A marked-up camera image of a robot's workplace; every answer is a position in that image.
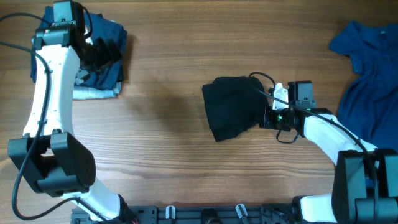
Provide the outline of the black polo shirt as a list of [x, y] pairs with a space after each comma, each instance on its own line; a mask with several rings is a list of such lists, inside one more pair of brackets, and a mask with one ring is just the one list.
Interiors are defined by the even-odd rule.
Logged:
[[267, 100], [258, 91], [264, 87], [256, 77], [218, 77], [203, 85], [209, 128], [215, 141], [232, 139], [259, 124]]

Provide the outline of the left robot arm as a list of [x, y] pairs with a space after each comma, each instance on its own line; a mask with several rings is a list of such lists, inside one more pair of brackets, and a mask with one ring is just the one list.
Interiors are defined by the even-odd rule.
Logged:
[[36, 30], [30, 53], [37, 61], [34, 100], [23, 137], [9, 141], [8, 154], [38, 194], [73, 202], [95, 223], [132, 223], [122, 196], [97, 177], [92, 153], [74, 136], [73, 89], [80, 70], [98, 72], [121, 59], [115, 43], [88, 42], [88, 11], [74, 1], [57, 1], [54, 20]]

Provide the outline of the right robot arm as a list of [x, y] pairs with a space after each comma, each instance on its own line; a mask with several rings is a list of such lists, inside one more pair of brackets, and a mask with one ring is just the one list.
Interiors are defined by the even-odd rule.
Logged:
[[347, 130], [325, 108], [316, 108], [310, 81], [273, 83], [265, 94], [261, 127], [296, 130], [334, 163], [330, 194], [298, 196], [294, 223], [397, 223], [397, 152], [379, 149]]

